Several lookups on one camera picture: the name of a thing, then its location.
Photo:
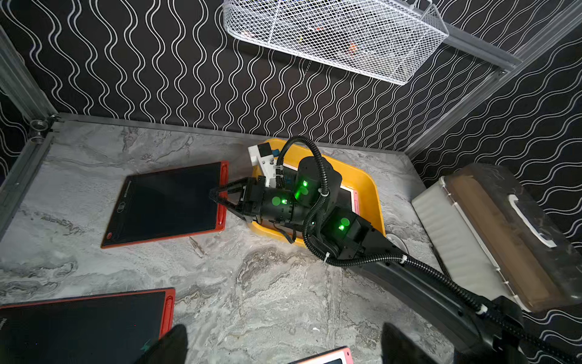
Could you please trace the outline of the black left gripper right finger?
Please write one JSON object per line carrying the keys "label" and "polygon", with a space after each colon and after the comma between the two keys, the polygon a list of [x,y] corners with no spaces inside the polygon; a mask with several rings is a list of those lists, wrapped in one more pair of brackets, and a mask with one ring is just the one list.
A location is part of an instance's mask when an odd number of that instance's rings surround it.
{"label": "black left gripper right finger", "polygon": [[428,356],[421,347],[403,334],[396,326],[388,322],[383,324],[380,345],[383,364],[435,363],[435,361]]}

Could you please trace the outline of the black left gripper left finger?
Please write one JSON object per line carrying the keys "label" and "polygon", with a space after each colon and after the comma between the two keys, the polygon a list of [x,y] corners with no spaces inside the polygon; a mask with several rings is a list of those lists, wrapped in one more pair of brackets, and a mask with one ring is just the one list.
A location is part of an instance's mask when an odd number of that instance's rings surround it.
{"label": "black left gripper left finger", "polygon": [[167,363],[185,364],[188,352],[186,326],[179,324],[147,350],[136,364]]}

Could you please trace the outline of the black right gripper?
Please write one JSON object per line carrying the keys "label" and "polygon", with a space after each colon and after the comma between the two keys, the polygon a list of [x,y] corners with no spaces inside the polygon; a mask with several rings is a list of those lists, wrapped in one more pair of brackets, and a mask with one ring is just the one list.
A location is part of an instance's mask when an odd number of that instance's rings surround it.
{"label": "black right gripper", "polygon": [[[238,204],[227,199],[236,193],[241,193]],[[253,177],[215,187],[210,190],[209,197],[236,216],[287,227],[302,226],[311,210],[311,207],[301,205],[290,190],[266,187],[262,179]]]}

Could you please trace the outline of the white writing tablet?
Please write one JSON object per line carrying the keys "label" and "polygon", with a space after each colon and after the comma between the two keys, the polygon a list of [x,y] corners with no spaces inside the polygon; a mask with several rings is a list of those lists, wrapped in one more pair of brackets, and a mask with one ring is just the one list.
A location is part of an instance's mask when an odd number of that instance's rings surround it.
{"label": "white writing tablet", "polygon": [[353,364],[353,355],[348,347],[338,347],[323,353],[292,361],[292,364]]}
{"label": "white writing tablet", "polygon": [[[283,165],[283,175],[287,187],[292,187],[294,185],[297,176],[297,169],[297,167],[288,164]],[[339,207],[350,208],[354,213],[360,212],[359,197],[357,192],[352,188],[344,186],[343,184],[340,185],[336,204]]]}

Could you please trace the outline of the red writing tablet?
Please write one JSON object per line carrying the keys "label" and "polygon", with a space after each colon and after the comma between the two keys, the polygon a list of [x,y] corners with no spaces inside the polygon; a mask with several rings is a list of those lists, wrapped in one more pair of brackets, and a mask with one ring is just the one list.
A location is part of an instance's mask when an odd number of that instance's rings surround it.
{"label": "red writing tablet", "polygon": [[229,180],[229,162],[126,177],[101,248],[223,231],[227,209],[210,198]]}
{"label": "red writing tablet", "polygon": [[1,307],[3,363],[134,363],[174,321],[173,288]]}

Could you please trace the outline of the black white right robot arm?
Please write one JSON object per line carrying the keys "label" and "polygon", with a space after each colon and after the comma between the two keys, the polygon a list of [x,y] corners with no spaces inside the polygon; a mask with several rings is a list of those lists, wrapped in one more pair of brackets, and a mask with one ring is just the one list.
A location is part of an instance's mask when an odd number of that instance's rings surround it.
{"label": "black white right robot arm", "polygon": [[239,218],[269,221],[290,243],[327,265],[358,268],[434,325],[453,345],[456,363],[525,363],[530,344],[562,363],[565,353],[526,332],[521,311],[505,297],[489,300],[394,245],[368,220],[336,204],[343,173],[304,136],[290,138],[274,156],[260,144],[268,171],[213,189],[210,197]]}

